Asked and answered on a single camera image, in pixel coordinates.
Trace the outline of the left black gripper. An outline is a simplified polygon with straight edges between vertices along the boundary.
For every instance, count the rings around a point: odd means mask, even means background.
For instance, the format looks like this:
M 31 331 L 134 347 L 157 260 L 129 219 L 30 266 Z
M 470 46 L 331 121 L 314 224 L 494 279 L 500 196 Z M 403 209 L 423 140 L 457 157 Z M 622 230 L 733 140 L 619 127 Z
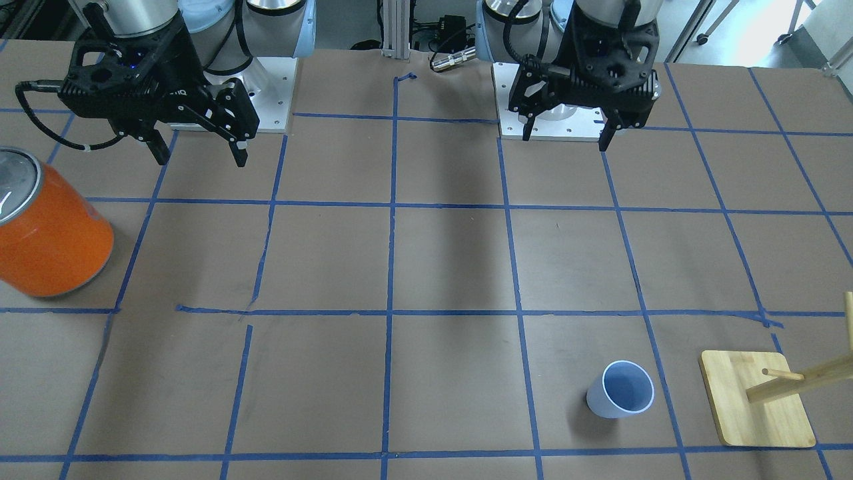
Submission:
M 572 40 L 572 24 L 576 19 L 566 22 L 558 51 L 551 61 L 545 61 L 533 53 L 520 57 L 520 68 L 510 90 L 508 108 L 524 122 L 522 140 L 528 141 L 533 132 L 535 119 L 545 111 L 558 105 L 578 107 L 597 107 L 581 97 L 582 82 L 578 76 L 576 51 Z M 619 19 L 616 25 L 606 25 L 621 31 L 638 27 L 637 21 Z M 617 131 L 630 128 L 643 128 L 648 121 L 646 111 L 627 111 L 615 107 L 599 107 L 606 121 L 599 137 L 599 151 L 606 152 Z

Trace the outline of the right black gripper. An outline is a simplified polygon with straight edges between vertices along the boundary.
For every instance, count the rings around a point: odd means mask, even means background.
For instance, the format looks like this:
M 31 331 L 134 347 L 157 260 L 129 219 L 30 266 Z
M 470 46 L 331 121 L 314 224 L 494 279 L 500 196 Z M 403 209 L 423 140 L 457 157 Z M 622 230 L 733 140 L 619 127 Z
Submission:
M 238 78 L 212 85 L 183 16 L 173 13 L 158 30 L 137 38 L 137 119 L 130 136 L 147 146 L 159 166 L 171 158 L 157 122 L 195 124 L 227 141 L 237 167 L 247 164 L 248 142 L 260 124 L 246 85 Z

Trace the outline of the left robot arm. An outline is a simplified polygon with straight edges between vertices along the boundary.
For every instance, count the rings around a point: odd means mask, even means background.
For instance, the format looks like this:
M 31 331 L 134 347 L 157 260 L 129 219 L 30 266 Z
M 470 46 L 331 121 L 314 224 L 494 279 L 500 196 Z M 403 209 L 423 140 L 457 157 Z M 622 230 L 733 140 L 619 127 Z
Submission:
M 597 142 L 645 127 L 660 1 L 478 1 L 477 57 L 492 64 L 500 132 Z

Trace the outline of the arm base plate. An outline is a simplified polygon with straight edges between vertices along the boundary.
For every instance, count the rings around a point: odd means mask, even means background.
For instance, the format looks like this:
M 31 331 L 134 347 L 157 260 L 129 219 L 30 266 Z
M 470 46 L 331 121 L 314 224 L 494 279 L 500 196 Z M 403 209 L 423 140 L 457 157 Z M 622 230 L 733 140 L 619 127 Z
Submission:
M 492 78 L 500 136 L 520 140 L 524 122 L 508 107 L 510 88 L 518 71 L 514 63 L 494 63 Z M 596 142 L 605 125 L 599 107 L 560 105 L 537 116 L 530 134 L 534 141 Z
M 213 65 L 205 78 L 223 84 L 230 78 L 243 82 L 259 116 L 259 133 L 287 133 L 295 94 L 299 59 L 290 57 L 237 57 L 226 67 Z

